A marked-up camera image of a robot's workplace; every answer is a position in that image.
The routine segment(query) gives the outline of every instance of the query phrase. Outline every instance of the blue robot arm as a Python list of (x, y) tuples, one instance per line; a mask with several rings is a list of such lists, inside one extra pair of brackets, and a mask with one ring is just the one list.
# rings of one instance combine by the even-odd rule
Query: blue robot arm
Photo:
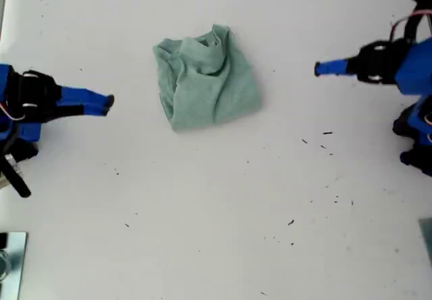
[(11, 65), (0, 64), (0, 172), (21, 197), (30, 189), (5, 156), (18, 161), (35, 156), (42, 123), (68, 116), (106, 116), (113, 95), (60, 86), (53, 77), (29, 70), (22, 75)]

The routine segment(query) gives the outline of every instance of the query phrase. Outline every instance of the metal base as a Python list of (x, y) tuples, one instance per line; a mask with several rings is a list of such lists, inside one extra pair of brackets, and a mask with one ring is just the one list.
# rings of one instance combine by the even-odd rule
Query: metal base
[(0, 300), (18, 300), (26, 242), (27, 232), (0, 233), (2, 260), (7, 263), (6, 266), (10, 269), (6, 272), (7, 275), (3, 282), (0, 283)]

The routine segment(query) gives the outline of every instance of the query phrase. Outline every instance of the green towel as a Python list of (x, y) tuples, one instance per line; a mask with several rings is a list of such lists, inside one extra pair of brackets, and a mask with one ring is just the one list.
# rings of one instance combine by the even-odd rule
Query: green towel
[(214, 25), (196, 39), (165, 39), (153, 51), (162, 106), (174, 130), (227, 122), (261, 106), (252, 68), (228, 27)]

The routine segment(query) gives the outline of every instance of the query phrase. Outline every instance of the folded cloth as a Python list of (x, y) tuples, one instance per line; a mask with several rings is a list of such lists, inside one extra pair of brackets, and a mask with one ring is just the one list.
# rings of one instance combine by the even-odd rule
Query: folded cloth
[(252, 68), (228, 27), (214, 25), (196, 39), (165, 39), (153, 51), (162, 106), (174, 130), (227, 122), (261, 106)]

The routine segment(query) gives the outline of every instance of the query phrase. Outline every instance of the white table surface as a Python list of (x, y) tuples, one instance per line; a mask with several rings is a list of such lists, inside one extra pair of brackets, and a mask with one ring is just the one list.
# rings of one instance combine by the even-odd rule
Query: white table surface
[[(7, 0), (2, 62), (116, 98), (107, 118), (45, 125), (22, 164), (33, 196), (0, 193), (0, 228), (29, 232), (20, 299), (430, 299), (418, 219), (432, 216), (432, 180), (399, 162), (410, 141), (391, 132), (412, 99), (313, 76), (412, 6)], [(176, 134), (152, 46), (213, 23), (232, 27), (265, 104)]]

